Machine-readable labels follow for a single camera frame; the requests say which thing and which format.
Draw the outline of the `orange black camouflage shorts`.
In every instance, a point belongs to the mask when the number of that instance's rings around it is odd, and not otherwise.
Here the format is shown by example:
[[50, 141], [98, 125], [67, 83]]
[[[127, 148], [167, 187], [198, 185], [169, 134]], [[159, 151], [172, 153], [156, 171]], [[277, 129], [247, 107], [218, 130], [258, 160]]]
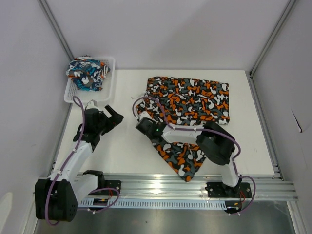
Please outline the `orange black camouflage shorts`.
[[[213, 80], [174, 77], [147, 79], [144, 99], [136, 106], [157, 123], [201, 125], [207, 121], [229, 124], [229, 84]], [[191, 181], [207, 158], [198, 146], [188, 143], [153, 143], [161, 158], [186, 182]]]

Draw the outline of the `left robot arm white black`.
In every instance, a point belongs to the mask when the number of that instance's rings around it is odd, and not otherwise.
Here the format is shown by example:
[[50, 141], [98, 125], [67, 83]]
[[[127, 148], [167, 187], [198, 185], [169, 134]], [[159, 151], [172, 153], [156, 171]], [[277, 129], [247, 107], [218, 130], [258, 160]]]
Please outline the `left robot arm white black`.
[[81, 176], [79, 170], [94, 152], [101, 136], [122, 123], [123, 115], [110, 105], [105, 110], [96, 106], [86, 107], [82, 112], [82, 123], [73, 138], [73, 147], [60, 166], [47, 178], [40, 178], [35, 184], [35, 214], [37, 219], [46, 220], [51, 225], [74, 219], [78, 204], [86, 196], [119, 195], [119, 189], [109, 187], [102, 171], [87, 170]]

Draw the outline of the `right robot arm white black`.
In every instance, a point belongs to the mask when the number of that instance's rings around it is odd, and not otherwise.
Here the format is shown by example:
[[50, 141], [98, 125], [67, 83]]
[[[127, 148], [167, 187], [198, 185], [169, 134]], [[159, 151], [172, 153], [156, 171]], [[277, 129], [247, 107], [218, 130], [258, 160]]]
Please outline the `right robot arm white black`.
[[148, 117], [141, 117], [136, 129], [154, 143], [189, 143], [197, 145], [214, 164], [222, 167], [222, 190], [227, 196], [240, 191], [242, 179], [235, 165], [235, 158], [241, 147], [235, 138], [213, 121], [197, 126], [182, 126], [170, 123], [156, 123]]

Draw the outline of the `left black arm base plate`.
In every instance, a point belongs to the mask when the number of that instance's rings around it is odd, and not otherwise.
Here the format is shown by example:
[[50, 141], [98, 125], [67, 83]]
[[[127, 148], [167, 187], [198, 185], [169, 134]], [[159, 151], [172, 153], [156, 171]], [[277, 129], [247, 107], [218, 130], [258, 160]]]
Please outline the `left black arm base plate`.
[[[100, 184], [98, 189], [103, 188], [114, 188], [117, 189], [119, 192], [121, 190], [121, 181], [120, 180], [106, 180], [103, 184]], [[104, 195], [104, 196], [116, 196], [117, 193], [115, 191], [111, 190], [102, 190], [97, 192], [98, 195]]]

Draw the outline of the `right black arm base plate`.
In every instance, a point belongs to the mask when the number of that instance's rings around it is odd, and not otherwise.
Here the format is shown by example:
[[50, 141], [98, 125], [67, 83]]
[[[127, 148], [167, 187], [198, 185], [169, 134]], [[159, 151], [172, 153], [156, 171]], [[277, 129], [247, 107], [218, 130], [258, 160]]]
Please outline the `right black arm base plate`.
[[211, 198], [252, 198], [252, 190], [249, 183], [239, 182], [235, 187], [230, 187], [222, 182], [207, 182], [205, 190]]

